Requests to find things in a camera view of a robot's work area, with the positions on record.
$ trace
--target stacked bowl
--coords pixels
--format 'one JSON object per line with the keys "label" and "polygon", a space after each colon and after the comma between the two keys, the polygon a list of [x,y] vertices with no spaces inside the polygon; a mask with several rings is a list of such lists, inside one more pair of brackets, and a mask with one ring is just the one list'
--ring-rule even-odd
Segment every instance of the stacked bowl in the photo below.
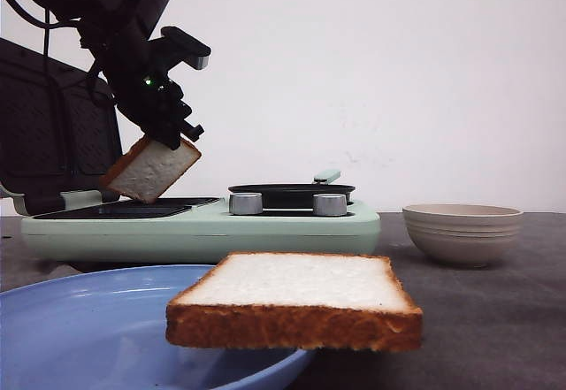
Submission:
{"label": "stacked bowl", "polygon": [[470,204],[415,204],[403,208],[411,240],[442,263],[482,267],[516,244],[523,212]]}

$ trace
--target slice of bread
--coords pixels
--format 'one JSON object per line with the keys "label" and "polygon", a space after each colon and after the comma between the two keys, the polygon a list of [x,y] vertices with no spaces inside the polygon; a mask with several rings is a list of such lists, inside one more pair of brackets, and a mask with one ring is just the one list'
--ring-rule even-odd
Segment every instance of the slice of bread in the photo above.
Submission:
{"label": "slice of bread", "polygon": [[167,304],[166,338],[193,348],[420,347],[423,311],[388,257],[232,253]]}
{"label": "slice of bread", "polygon": [[172,150],[143,136],[100,179],[103,187],[121,195],[154,203],[200,157],[201,152],[181,138]]}

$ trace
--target table surface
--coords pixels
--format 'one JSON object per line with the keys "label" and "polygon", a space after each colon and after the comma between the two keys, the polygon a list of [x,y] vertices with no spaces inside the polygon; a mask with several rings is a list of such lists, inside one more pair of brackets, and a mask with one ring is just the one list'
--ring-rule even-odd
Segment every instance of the table surface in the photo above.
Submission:
{"label": "table surface", "polygon": [[[423,346],[405,353],[322,349],[289,387],[566,388],[566,215],[527,213],[517,247],[484,269],[429,261],[412,244],[402,215],[381,214],[376,254],[390,256],[424,311]],[[1,218],[3,291],[124,264],[40,259]]]}

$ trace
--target bread crust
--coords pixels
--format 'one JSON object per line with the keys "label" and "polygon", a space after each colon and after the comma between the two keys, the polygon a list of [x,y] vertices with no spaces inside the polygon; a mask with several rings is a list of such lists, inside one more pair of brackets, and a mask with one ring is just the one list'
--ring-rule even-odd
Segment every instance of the bread crust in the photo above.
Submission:
{"label": "bread crust", "polygon": [[[237,254],[256,254],[238,252]],[[362,256],[387,261],[387,275],[407,301],[403,312],[355,310],[328,306],[199,305],[178,303],[180,297],[200,286],[217,268],[177,294],[167,305],[166,339],[193,348],[352,348],[405,351],[420,348],[423,311],[402,290],[388,257]]]}
{"label": "bread crust", "polygon": [[[143,135],[143,137],[139,141],[137,141],[124,156],[120,157],[118,161],[115,164],[113,164],[111,168],[104,174],[104,176],[100,178],[99,182],[101,187],[108,188],[109,190],[114,191],[121,195],[133,197],[132,195],[127,194],[124,191],[124,188],[114,187],[112,185],[112,182],[149,146],[151,141],[152,140],[147,135]],[[155,196],[148,199],[138,198],[138,200],[147,204],[154,203],[162,193],[164,193],[180,176],[182,176],[183,173],[187,171],[187,169],[191,165],[193,165],[203,155],[203,153],[201,153],[197,147],[195,147],[193,144],[191,144],[189,141],[185,140],[184,138],[180,139],[180,143],[186,145],[189,149],[197,153],[196,159],[189,164],[185,164],[181,172],[178,173],[177,176],[173,180],[171,180],[169,185],[167,185],[167,187],[159,194],[156,194]]]}

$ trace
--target white wall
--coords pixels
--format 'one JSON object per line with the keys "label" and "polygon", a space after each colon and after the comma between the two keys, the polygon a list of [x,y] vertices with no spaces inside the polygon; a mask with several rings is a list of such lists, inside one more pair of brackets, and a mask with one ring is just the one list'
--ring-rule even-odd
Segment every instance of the white wall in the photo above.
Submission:
{"label": "white wall", "polygon": [[[378,210],[566,211],[566,0],[171,0],[159,25],[212,47],[208,68],[172,72],[206,132],[168,195],[338,167]],[[42,48],[6,5],[2,37]],[[73,31],[52,41],[90,65]],[[127,148],[140,132],[120,126]]]}

